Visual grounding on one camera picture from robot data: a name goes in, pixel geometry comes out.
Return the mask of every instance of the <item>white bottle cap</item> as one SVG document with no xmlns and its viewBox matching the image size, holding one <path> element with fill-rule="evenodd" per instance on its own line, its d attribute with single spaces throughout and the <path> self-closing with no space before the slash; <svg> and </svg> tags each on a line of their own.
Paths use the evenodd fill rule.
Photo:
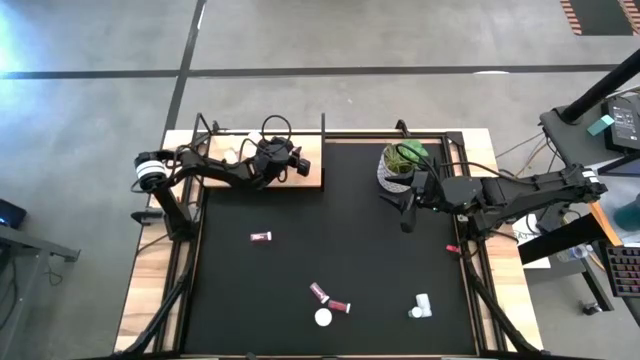
<svg viewBox="0 0 640 360">
<path fill-rule="evenodd" d="M 421 318 L 422 317 L 422 309 L 420 309 L 419 307 L 414 307 L 413 309 L 409 310 L 409 317 L 410 318 Z"/>
<path fill-rule="evenodd" d="M 331 323 L 331 311 L 329 309 L 319 309 L 316 311 L 316 323 L 320 326 L 327 326 Z"/>
</svg>

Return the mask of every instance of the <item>black table surface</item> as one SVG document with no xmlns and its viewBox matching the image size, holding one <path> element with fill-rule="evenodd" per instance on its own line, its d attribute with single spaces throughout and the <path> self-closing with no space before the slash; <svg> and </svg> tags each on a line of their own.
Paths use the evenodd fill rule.
<svg viewBox="0 0 640 360">
<path fill-rule="evenodd" d="M 442 157 L 438 145 L 426 145 Z M 415 232 L 378 198 L 381 144 L 327 144 L 325 190 L 208 190 L 185 339 L 186 354 L 475 354 L 450 215 L 421 210 Z M 271 231 L 253 244 L 249 234 Z M 309 286 L 351 303 L 326 307 Z M 428 293 L 433 316 L 410 319 Z"/>
</svg>

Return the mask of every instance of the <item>wooden platform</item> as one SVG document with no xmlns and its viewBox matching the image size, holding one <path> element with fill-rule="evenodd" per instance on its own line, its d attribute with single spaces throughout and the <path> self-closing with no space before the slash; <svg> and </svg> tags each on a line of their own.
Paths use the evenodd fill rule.
<svg viewBox="0 0 640 360">
<path fill-rule="evenodd" d="M 350 130 L 335 130 L 327 132 L 349 132 Z M 353 130 L 354 132 L 389 132 L 390 130 Z M 412 130 L 414 133 L 419 132 L 445 132 L 445 131 L 461 131 L 463 133 L 465 141 L 465 149 L 467 160 L 470 162 L 476 162 L 488 166 L 491 169 L 497 170 L 495 155 L 491 144 L 491 138 L 487 129 L 420 129 Z M 233 133 L 246 133 L 247 131 L 238 130 Z M 172 130 L 168 131 L 163 144 L 164 148 L 172 149 L 179 145 L 186 144 L 191 141 L 192 131 L 190 130 Z M 216 138 L 218 144 L 215 148 L 215 152 L 211 156 L 221 158 L 219 154 L 222 150 L 229 148 L 230 144 L 224 141 L 238 141 L 236 140 L 221 140 Z M 375 139 L 364 141 L 375 142 L 397 142 L 398 139 Z M 303 157 L 309 158 L 314 162 L 313 155 L 316 151 L 320 154 L 319 150 L 314 150 L 311 145 L 303 146 Z M 453 160 L 459 159 L 457 152 L 453 153 Z M 461 173 L 459 166 L 455 167 L 456 173 Z M 471 167 L 472 176 L 492 176 L 491 173 L 482 170 L 480 168 Z M 195 200 L 195 194 L 197 194 L 198 186 L 197 182 L 194 182 L 192 197 Z M 181 194 L 181 185 L 173 188 L 175 194 Z M 505 227 L 501 229 L 504 232 L 509 232 L 510 229 Z M 166 233 L 163 225 L 147 226 L 142 231 L 140 238 L 140 246 L 152 241 L 153 239 Z M 518 253 L 515 242 L 511 239 L 501 236 L 494 236 L 487 241 L 487 252 L 490 261 L 491 272 L 494 280 L 494 286 L 497 293 L 498 302 L 506 314 L 509 316 L 515 327 L 524 335 L 524 337 L 537 348 L 542 348 L 542 340 L 538 331 L 538 326 L 533 311 L 533 305 L 531 304 L 531 298 L 529 296 L 529 290 L 527 282 L 524 276 L 524 270 L 522 263 L 520 262 L 520 256 Z M 134 269 L 132 273 L 131 283 L 129 286 L 129 292 L 127 295 L 126 303 L 123 310 L 122 320 L 118 331 L 118 336 L 115 344 L 115 350 L 123 350 L 129 346 L 137 337 L 137 335 L 145 328 L 153 314 L 159 308 L 162 292 L 164 288 L 165 278 L 167 274 L 169 257 L 171 251 L 171 242 L 168 239 L 164 239 L 157 244 L 149 247 L 143 253 L 141 253 L 135 261 Z M 174 306 L 172 310 L 172 316 L 169 319 L 169 326 L 166 339 L 172 338 L 173 330 L 175 327 L 175 314 L 177 306 Z M 489 348 L 495 348 L 495 339 L 493 338 L 493 328 L 491 316 L 486 307 L 481 306 L 482 316 L 484 320 L 484 328 L 487 336 L 487 342 Z M 165 341 L 165 349 L 171 349 L 172 341 Z"/>
<path fill-rule="evenodd" d="M 245 136 L 236 135 L 219 135 L 211 138 L 211 146 L 209 147 L 209 157 L 212 159 L 223 159 L 225 151 L 232 150 L 233 147 L 239 148 Z M 321 171 L 319 164 L 322 164 L 322 137 L 320 135 L 293 135 L 291 141 L 296 147 L 301 147 L 301 156 L 311 162 L 311 170 L 308 176 L 302 176 L 295 171 L 289 171 L 287 181 L 281 183 L 273 181 L 270 187 L 320 187 L 322 183 Z M 245 144 L 242 159 L 253 156 L 255 147 L 251 143 Z M 227 187 L 229 184 L 215 179 L 205 179 L 206 187 Z"/>
</svg>

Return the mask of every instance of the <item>red marker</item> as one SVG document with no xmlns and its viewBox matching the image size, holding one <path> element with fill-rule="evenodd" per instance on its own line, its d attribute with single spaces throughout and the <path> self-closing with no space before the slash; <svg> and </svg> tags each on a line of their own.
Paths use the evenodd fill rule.
<svg viewBox="0 0 640 360">
<path fill-rule="evenodd" d="M 311 284 L 310 288 L 322 304 L 326 303 L 329 300 L 329 296 L 324 291 L 322 291 L 318 283 Z"/>
<path fill-rule="evenodd" d="M 337 311 L 342 311 L 344 313 L 349 313 L 349 310 L 351 310 L 351 304 L 350 303 L 341 303 L 339 301 L 333 301 L 330 300 L 329 301 L 329 309 L 333 309 L 333 310 L 337 310 Z"/>
</svg>

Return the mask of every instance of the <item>gray floor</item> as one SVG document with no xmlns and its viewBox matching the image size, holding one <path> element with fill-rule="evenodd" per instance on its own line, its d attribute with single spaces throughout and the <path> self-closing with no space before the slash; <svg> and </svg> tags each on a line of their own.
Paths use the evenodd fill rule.
<svg viewBox="0 0 640 360">
<path fill-rule="evenodd" d="M 180 67 L 196 0 L 0 0 L 0 72 Z M 575 37 L 557 0 L 210 0 L 192 69 L 304 66 L 607 64 L 637 37 Z M 297 128 L 486 127 L 496 153 L 540 131 L 538 115 L 603 73 L 189 79 L 176 128 L 195 113 L 254 128 L 272 113 Z M 139 227 L 133 158 L 158 147 L 175 79 L 0 80 L 0 197 L 29 211 L 29 233 L 82 248 L 58 287 L 41 279 L 23 359 L 113 348 Z M 518 171 L 535 144 L 499 158 Z M 546 171 L 543 151 L 527 173 Z M 636 356 L 624 305 L 595 317 L 581 278 L 531 287 L 545 347 Z"/>
</svg>

